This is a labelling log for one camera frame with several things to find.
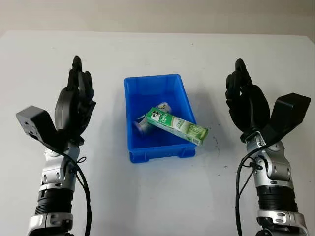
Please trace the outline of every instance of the blue storage box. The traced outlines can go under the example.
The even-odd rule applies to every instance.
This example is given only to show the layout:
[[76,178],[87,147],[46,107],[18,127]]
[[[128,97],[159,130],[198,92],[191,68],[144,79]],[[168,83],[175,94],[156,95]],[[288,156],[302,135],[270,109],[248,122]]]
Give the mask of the blue storage box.
[[131,162],[140,163],[167,156],[184,158],[195,155],[195,144],[189,141],[157,127],[152,133],[141,137],[132,125],[138,117],[161,102],[167,102],[171,106],[173,115],[196,123],[180,75],[130,77],[124,79],[124,86]]

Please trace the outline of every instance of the white table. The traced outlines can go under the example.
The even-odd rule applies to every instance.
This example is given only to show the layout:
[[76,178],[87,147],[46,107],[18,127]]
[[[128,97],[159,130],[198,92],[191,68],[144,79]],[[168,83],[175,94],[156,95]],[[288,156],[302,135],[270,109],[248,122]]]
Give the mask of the white table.
[[[92,74],[97,102],[81,148],[88,157],[82,169],[91,189],[92,236],[236,235],[235,173],[246,150],[224,93],[238,57],[271,108],[277,97],[290,92],[313,99],[304,122],[283,142],[299,210],[315,233],[315,46],[308,38],[11,31],[0,39],[1,235],[25,235],[45,163],[44,147],[23,133],[15,113],[35,105],[53,116],[74,55]],[[123,79],[170,73],[182,76],[198,124],[211,127],[208,141],[194,158],[131,164]],[[80,236],[86,220],[80,185],[72,203],[72,233]],[[246,236],[259,229],[257,210],[251,181],[241,198]]]

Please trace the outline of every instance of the robotic arm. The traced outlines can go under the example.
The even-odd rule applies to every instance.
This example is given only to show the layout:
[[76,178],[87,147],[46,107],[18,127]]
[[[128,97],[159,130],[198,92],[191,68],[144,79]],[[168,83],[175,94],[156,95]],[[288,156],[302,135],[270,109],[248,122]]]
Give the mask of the robotic arm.
[[43,168],[37,207],[31,217],[28,236],[71,236],[71,202],[77,172],[80,174],[87,197],[87,225],[90,234],[92,212],[87,181],[77,161],[80,136],[89,124],[96,103],[92,100],[92,78],[82,72],[81,59],[75,56],[69,73],[68,85],[63,88],[55,109],[54,126],[49,114],[30,106],[16,114],[25,133],[46,146],[46,164]]
[[295,93],[279,97],[270,117],[267,100],[252,80],[242,59],[226,80],[226,103],[235,125],[243,132],[248,155],[237,172],[236,223],[242,235],[239,198],[239,176],[247,159],[251,159],[255,186],[259,197],[257,221],[262,227],[256,236],[309,236],[304,216],[295,202],[291,166],[284,156],[281,139],[305,116],[310,98]]

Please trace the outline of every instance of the silver can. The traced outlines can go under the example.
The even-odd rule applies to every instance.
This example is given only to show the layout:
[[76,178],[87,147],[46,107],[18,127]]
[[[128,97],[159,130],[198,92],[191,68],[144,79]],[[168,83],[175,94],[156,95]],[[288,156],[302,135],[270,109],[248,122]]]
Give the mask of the silver can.
[[[168,105],[167,102],[162,102],[158,104],[156,108],[167,113],[172,113],[172,108]],[[149,134],[154,129],[154,125],[147,122],[146,114],[143,114],[138,119],[136,119],[133,122],[133,125],[137,128],[142,136]]]

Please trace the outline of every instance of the green juice carton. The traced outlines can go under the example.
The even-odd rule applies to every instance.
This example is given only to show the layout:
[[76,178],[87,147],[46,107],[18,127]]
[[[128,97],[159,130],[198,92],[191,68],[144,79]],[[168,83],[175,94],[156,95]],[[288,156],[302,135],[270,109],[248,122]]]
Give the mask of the green juice carton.
[[154,107],[152,107],[146,114],[146,119],[148,123],[186,139],[198,146],[202,144],[208,134],[207,128],[175,117]]

